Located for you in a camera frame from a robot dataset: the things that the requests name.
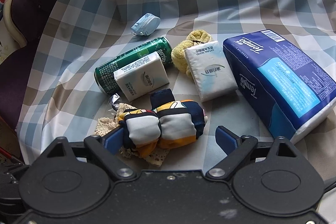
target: perrier can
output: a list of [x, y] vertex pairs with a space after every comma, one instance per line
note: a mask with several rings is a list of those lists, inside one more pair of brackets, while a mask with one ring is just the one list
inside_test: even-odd
[[120, 90], [120, 88], [114, 80], [113, 72], [152, 52], [157, 52], [159, 54], [164, 66], [172, 63], [171, 46], [165, 37], [159, 37], [125, 52], [97, 67], [94, 71], [94, 78], [97, 85], [108, 95], [115, 94], [118, 90]]

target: barcode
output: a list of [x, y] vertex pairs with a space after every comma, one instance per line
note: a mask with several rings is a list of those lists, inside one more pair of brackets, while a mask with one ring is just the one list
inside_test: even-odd
[[134, 62], [133, 64], [127, 65], [127, 66], [125, 66], [121, 69], [123, 70], [123, 72], [126, 72], [126, 71], [129, 71], [129, 70], [133, 69], [133, 68], [137, 68], [137, 67], [141, 66], [142, 64], [147, 63], [149, 61], [150, 61], [149, 57], [146, 56], [146, 57], [143, 57], [143, 58], [139, 59], [138, 61]]
[[261, 31], [264, 35], [272, 38], [275, 42], [285, 41], [286, 39], [282, 38], [281, 36], [277, 35], [275, 32], [271, 30]]

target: plaid tablecloth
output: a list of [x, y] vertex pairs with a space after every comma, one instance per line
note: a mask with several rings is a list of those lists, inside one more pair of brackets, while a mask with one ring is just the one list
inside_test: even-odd
[[[95, 67], [156, 37], [174, 47], [195, 29], [224, 39], [272, 29], [300, 47], [336, 80], [336, 0], [58, 0], [36, 53], [17, 131], [31, 163], [58, 136], [81, 141], [104, 113], [107, 97], [95, 83]], [[131, 26], [145, 13], [159, 16], [149, 37]], [[199, 101], [196, 87], [175, 68], [167, 70], [177, 100]], [[149, 95], [135, 100], [150, 107]], [[215, 143], [224, 125], [238, 135], [270, 140], [270, 134], [239, 92], [203, 104], [209, 121], [194, 144], [171, 150], [162, 169], [208, 170], [225, 154]], [[324, 178], [336, 175], [334, 112], [297, 144]], [[148, 168], [143, 160], [130, 165]]]

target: tempo tissue package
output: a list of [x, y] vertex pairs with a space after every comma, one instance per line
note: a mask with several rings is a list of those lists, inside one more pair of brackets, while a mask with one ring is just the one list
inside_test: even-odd
[[228, 38], [223, 50], [239, 90], [273, 137], [296, 143], [334, 108], [335, 81], [273, 31]]
[[114, 80], [129, 101], [169, 83], [157, 52], [118, 69], [114, 72]]
[[201, 102], [238, 88], [221, 44], [212, 41], [184, 50]]

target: face mask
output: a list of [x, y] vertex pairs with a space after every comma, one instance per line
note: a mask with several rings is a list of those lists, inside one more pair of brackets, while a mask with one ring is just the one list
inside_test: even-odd
[[156, 30], [160, 21], [161, 19], [159, 17], [152, 14], [145, 14], [132, 26], [132, 34], [150, 35]]

